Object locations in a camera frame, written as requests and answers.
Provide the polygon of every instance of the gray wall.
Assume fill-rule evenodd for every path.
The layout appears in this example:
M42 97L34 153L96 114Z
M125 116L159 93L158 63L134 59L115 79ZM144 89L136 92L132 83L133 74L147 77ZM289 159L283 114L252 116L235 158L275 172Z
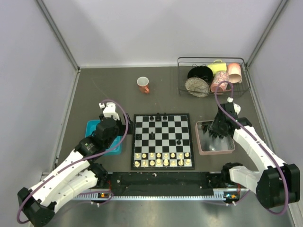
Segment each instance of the gray wall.
M44 0L82 67L248 59L279 0Z
M303 169L303 1L292 0L264 43L250 73L276 153ZM303 202L299 203L303 211Z
M15 227L18 190L50 170L75 70L35 1L0 0L0 21L0 226Z

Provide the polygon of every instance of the blue tray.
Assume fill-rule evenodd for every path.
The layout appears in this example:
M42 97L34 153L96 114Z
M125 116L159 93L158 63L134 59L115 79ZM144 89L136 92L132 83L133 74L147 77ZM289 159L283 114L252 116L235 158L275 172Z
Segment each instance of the blue tray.
M92 120L92 121L87 122L85 137L88 137L88 136L90 136L93 133L93 131L96 129L96 125L98 123L100 123L100 120ZM120 142L121 138L122 138L122 136L118 136L117 138L115 138L114 142L109 147L109 149L111 149L113 146L117 145ZM112 151L108 152L104 156L107 156L107 155L120 155L121 152L122 152L122 144L120 144L118 147L116 147Z

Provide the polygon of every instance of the yellow mug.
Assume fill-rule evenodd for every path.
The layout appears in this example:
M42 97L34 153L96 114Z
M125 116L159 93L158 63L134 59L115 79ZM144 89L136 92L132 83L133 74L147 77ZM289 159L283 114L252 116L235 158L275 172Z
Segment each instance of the yellow mug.
M213 76L215 76L217 72L227 71L227 65L222 60L215 60L212 64L208 65L208 67L213 71Z

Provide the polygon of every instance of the wire basket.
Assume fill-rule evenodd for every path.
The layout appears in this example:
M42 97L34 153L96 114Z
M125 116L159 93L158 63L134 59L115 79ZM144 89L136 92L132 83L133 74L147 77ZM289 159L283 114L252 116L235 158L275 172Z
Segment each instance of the wire basket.
M178 90L179 95L190 94L197 97L214 96L214 92L203 92L203 91L191 91L185 88L185 82L187 81L187 74L193 68L201 65L212 64L215 60L222 60L227 65L231 63L238 63L241 66L242 81L241 83L233 84L233 95L242 96L246 91L250 89L250 83L247 79L247 69L245 66L244 59L242 58L220 58L220 57L179 57L178 58ZM220 92L222 96L228 96L230 94L231 87L228 85L226 91Z

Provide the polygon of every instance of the floor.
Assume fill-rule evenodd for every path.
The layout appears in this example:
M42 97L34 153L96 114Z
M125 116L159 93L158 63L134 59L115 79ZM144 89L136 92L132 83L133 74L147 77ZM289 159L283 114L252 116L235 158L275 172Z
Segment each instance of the floor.
M142 94L136 84L140 76L150 80L150 94ZM98 103L104 99L117 101L127 113L190 113L192 133L197 121L212 120L217 113L213 97L196 98L179 96L177 89L177 68L111 68L81 70L70 117L62 144L59 163L62 162L77 143L85 136L89 120L98 119ZM262 137L261 126L250 92L235 98L241 106L240 116L247 117ZM228 162L240 162L251 170L256 170L244 150L236 145L232 154L201 156L197 150L196 137L193 136L195 166L194 171L220 171ZM107 156L98 160L109 172L130 171L132 138L127 136L123 152L119 156ZM273 216L266 212L253 194L236 207L226 208L194 201L176 202L111 202L99 210L89 205L81 205L65 214L56 223L48 226L292 226L293 221L286 213Z

